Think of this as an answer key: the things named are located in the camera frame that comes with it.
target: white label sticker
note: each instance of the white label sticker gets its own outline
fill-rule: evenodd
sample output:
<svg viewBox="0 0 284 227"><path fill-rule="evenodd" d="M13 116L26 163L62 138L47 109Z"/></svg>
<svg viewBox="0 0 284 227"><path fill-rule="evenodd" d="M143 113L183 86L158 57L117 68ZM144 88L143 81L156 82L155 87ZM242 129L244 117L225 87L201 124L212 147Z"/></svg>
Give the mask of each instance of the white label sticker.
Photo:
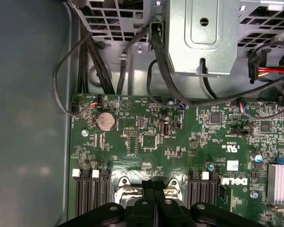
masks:
<svg viewBox="0 0 284 227"><path fill-rule="evenodd" d="M238 170L239 170L239 161L238 160L227 161L227 171L238 171Z"/></svg>

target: black cable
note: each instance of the black cable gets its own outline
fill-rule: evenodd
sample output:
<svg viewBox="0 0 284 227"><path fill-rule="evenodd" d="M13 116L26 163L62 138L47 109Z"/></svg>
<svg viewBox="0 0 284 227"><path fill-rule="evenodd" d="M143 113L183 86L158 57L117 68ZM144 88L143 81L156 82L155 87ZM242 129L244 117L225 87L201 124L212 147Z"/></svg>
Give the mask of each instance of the black cable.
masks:
<svg viewBox="0 0 284 227"><path fill-rule="evenodd" d="M105 66L105 64L104 64L104 62L103 62L103 60L102 60L102 58L101 58L101 56L98 52L95 41L91 37L90 39L87 40L86 43L87 43L88 50L89 50L90 56L91 56L91 58L94 62L95 67L96 67L96 65L98 65L100 70L102 71L102 75L103 75L104 80L106 82L106 86L109 90L109 94L115 95L115 90L114 90L112 81L110 80L107 68L106 68L106 66Z"/></svg>
<svg viewBox="0 0 284 227"><path fill-rule="evenodd" d="M88 71L87 71L88 58L87 58L87 46L85 43L82 44L82 49L83 49L83 56L81 63L82 87L83 87L83 93L88 94L89 93L89 80L88 80Z"/></svg>
<svg viewBox="0 0 284 227"><path fill-rule="evenodd" d="M78 79L77 79L77 93L82 93L82 84L83 84L83 76L82 76L82 57L83 57L83 46L80 47L79 50L79 63L78 63Z"/></svg>
<svg viewBox="0 0 284 227"><path fill-rule="evenodd" d="M239 97L247 97L247 96L252 96L260 91L263 91L267 88L270 88L272 86L274 86L275 84L281 83L284 80L283 78L277 79L275 81L272 81L270 83L267 83L263 86L257 87L255 89L252 89L250 91L246 91L246 92L242 92L236 95L232 95L232 96L228 96L228 97L223 97L223 98L217 98L214 100L205 100L205 101L195 101L195 102L191 102L188 101L180 92L179 90L176 88L174 82L172 81L172 78L170 76L169 73L169 69L168 69L168 65L167 65L167 61L166 61L166 56L165 56L165 52L163 49L163 45L160 39L160 35L159 35L159 31L156 27L152 28L152 34L151 34L151 43L153 45L156 57L157 57L157 61L158 61L158 66L159 66L159 70L161 72L161 75L164 79L165 84L167 85L169 91L172 93L172 95L181 100L183 103L185 103L188 106L191 107L197 107L197 106L208 106L208 105L218 105L220 103L225 103L225 102L230 102L233 100L238 99Z"/></svg>
<svg viewBox="0 0 284 227"><path fill-rule="evenodd" d="M149 65L148 67L148 70L147 70L147 80L146 80L146 90L147 90L147 95L148 97L151 99L151 101L155 104L159 104L161 105L162 107L165 107L165 108L180 108L179 105L163 105L161 102L159 102L151 93L151 70L152 70L152 67L153 65L157 62L157 60L153 60L151 62L151 64Z"/></svg>
<svg viewBox="0 0 284 227"><path fill-rule="evenodd" d="M280 115L284 114L284 109L273 114L273 115L270 115L270 116L267 116L267 117L254 117L246 112L243 113L244 116L252 119L252 120L256 120L256 121L265 121L265 120L271 120L271 119L274 119L275 117L278 117Z"/></svg>
<svg viewBox="0 0 284 227"><path fill-rule="evenodd" d="M132 45L134 45L135 43L143 39L149 32L150 32L150 27L146 26L144 29L142 29L140 33L135 35L135 37L132 38L132 40L128 42L128 44L126 45L122 53L128 54L128 51L132 47ZM125 73L126 73L126 64L127 64L127 60L121 60L120 78L119 78L118 85L117 85L117 95L120 95L122 92L122 87L124 84Z"/></svg>
<svg viewBox="0 0 284 227"><path fill-rule="evenodd" d="M208 93L213 97L213 98L219 98L216 93L212 90L212 87L209 84L208 78L207 77L203 77L203 82L205 85L206 90L208 91Z"/></svg>
<svg viewBox="0 0 284 227"><path fill-rule="evenodd" d="M61 100L60 100L60 97L59 97L59 93L58 93L58 88L57 88L57 75L58 75L58 71L59 71L59 68L62 66L62 64L74 53L77 51L77 49L86 41L90 38L91 36L91 33L87 33L84 37L82 37L80 39L79 42L77 42L77 44L67 53L67 55L57 64L55 70L53 71L53 92L54 92L54 95L55 95L55 99L58 103L58 106L60 107L60 109L66 113L67 115L69 116L73 116L73 117L76 117L76 116L80 116L80 115L83 115L84 113L86 113L89 109L90 109L90 106L88 107L85 107L81 112L78 112L78 113L71 113L69 111L67 111L65 109L65 107L63 106Z"/></svg>
<svg viewBox="0 0 284 227"><path fill-rule="evenodd" d="M87 30L85 28L85 26L81 26L81 30L86 33ZM99 77L99 80L100 80L100 83L101 83L101 86L103 88L103 91L105 94L112 94L114 95L115 94L115 91L114 91L114 87L112 85L112 82L110 80L110 77L109 77L109 74L108 74L108 71L107 71L107 68L98 52L98 49L97 49L97 46L96 46L96 43L95 41L93 40L92 37L90 37L90 39L88 39L86 41L86 45L87 45L87 49L89 51L89 54L92 58L92 61L94 62L94 66L95 66L95 69L97 71L97 75Z"/></svg>
<svg viewBox="0 0 284 227"><path fill-rule="evenodd" d="M100 66L98 65L98 63L97 63L97 59L96 59L95 55L93 54L93 50L90 47L90 45L87 45L87 49L89 51L91 60L94 62L94 66L95 66L95 69L96 69L96 72L97 72L97 75L99 77L100 84L101 84L101 87L102 87L104 93L105 94L110 94L110 91L109 91L109 89L107 87L106 80L105 80L105 78L104 78L104 76L102 74L102 70L101 70Z"/></svg>

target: gray cable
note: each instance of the gray cable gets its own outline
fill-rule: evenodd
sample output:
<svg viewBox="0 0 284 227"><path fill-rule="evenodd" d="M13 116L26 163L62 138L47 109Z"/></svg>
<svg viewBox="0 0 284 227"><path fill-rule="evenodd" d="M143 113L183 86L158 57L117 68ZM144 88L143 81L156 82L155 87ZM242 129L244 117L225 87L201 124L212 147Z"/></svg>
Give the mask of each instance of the gray cable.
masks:
<svg viewBox="0 0 284 227"><path fill-rule="evenodd" d="M53 92L54 92L54 95L55 95L55 99L57 101L57 104L58 106L60 107L60 109L66 113L67 115L69 116L72 116L72 117L76 117L76 116L81 116L83 115L84 113L86 113L89 109L90 109L90 106L88 107L85 107L81 112L78 112L78 113L71 113L69 112L68 110L65 109L65 107L63 106L61 100L60 100L60 97L59 97L59 93L58 93L58 88L57 88L57 75L58 75L58 71L60 69L60 67L62 66L62 64L74 53L77 51L77 49L86 41L90 38L91 36L91 33L88 32L84 37L82 37L80 39L79 42L77 42L77 44L67 53L67 55L65 55L65 57L57 64L55 70L53 71Z"/></svg>

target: round hole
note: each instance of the round hole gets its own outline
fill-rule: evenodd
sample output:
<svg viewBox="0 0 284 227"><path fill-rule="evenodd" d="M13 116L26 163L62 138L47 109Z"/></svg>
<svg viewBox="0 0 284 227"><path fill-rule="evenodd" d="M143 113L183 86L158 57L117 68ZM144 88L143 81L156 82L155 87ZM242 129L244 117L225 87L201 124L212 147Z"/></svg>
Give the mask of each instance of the round hole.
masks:
<svg viewBox="0 0 284 227"><path fill-rule="evenodd" d="M206 27L208 25L209 21L207 18L202 18L200 20L200 25L203 26L203 27Z"/></svg>

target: microchip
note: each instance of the microchip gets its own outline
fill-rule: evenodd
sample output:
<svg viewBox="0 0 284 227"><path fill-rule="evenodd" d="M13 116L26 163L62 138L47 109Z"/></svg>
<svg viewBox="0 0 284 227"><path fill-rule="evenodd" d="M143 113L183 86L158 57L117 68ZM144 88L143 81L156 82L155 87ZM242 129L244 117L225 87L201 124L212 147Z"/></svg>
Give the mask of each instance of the microchip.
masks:
<svg viewBox="0 0 284 227"><path fill-rule="evenodd" d="M270 132L271 123L270 122L261 122L260 131L261 132Z"/></svg>
<svg viewBox="0 0 284 227"><path fill-rule="evenodd" d="M221 114L217 112L211 113L210 123L211 124L221 124Z"/></svg>
<svg viewBox="0 0 284 227"><path fill-rule="evenodd" d="M182 123L179 122L179 121L174 121L174 122L172 122L171 126L172 126L172 128L174 128L174 129L182 129Z"/></svg>
<svg viewBox="0 0 284 227"><path fill-rule="evenodd" d="M198 141L196 141L196 140L191 141L190 146L191 146L192 149L197 149L198 148Z"/></svg>
<svg viewBox="0 0 284 227"><path fill-rule="evenodd" d="M263 163L256 162L255 163L255 169L262 169L263 168Z"/></svg>
<svg viewBox="0 0 284 227"><path fill-rule="evenodd" d="M190 150L190 155L192 155L192 156L197 155L197 150L196 149Z"/></svg>
<svg viewBox="0 0 284 227"><path fill-rule="evenodd" d="M157 148L157 136L156 135L143 135L143 149L156 149Z"/></svg>

